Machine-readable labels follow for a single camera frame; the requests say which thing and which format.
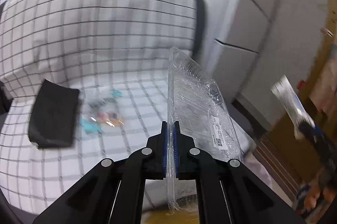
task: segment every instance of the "qr code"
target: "qr code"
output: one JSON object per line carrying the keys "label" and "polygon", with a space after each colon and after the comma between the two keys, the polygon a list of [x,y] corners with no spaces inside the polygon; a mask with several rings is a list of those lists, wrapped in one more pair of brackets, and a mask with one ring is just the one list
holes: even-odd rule
{"label": "qr code", "polygon": [[216,138],[216,141],[217,141],[217,143],[218,143],[218,146],[221,146],[221,147],[222,147],[221,139],[220,139],[220,138]]}

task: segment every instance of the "white checkered tablecloth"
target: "white checkered tablecloth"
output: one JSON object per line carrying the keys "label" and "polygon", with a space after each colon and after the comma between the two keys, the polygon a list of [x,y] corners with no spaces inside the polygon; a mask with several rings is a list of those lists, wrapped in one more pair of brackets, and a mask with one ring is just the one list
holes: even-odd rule
{"label": "white checkered tablecloth", "polygon": [[[0,188],[9,203],[41,213],[102,158],[127,158],[160,133],[167,117],[169,49],[191,54],[195,0],[9,0],[0,21],[0,80],[13,103],[0,134]],[[87,135],[78,124],[68,149],[38,150],[27,136],[47,79],[92,94],[119,90],[120,127]],[[147,182],[144,207],[164,204],[164,181]]]}

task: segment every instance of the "black cloth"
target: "black cloth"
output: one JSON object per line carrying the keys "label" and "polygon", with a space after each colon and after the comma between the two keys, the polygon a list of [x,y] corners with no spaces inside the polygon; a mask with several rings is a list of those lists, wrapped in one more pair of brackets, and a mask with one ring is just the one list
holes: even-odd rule
{"label": "black cloth", "polygon": [[28,137],[39,148],[70,147],[80,90],[44,80],[30,116]]}

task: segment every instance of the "product label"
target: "product label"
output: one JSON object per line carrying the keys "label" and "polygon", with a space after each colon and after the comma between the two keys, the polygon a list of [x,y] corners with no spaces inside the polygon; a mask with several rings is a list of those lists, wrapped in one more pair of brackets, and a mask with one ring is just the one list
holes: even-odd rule
{"label": "product label", "polygon": [[214,133],[212,133],[214,147],[218,148],[219,150],[228,150],[228,147],[225,143],[225,138],[222,134],[219,118],[211,116],[211,122],[214,128]]}

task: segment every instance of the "metal screw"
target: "metal screw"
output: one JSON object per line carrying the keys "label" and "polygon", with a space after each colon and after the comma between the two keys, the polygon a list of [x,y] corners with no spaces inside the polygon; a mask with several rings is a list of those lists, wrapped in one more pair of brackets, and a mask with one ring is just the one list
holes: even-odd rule
{"label": "metal screw", "polygon": [[142,150],[142,154],[149,155],[151,153],[152,153],[152,149],[151,148],[144,148]]}
{"label": "metal screw", "polygon": [[192,148],[192,149],[190,149],[190,154],[198,155],[198,154],[200,154],[200,150],[198,148]]}
{"label": "metal screw", "polygon": [[236,167],[240,166],[240,161],[238,161],[238,160],[236,160],[236,159],[232,159],[232,160],[230,161],[230,165],[231,165],[232,167],[236,168]]}
{"label": "metal screw", "polygon": [[102,160],[102,162],[101,162],[101,165],[103,167],[109,167],[111,164],[112,164],[112,161],[110,159],[108,159],[108,158]]}

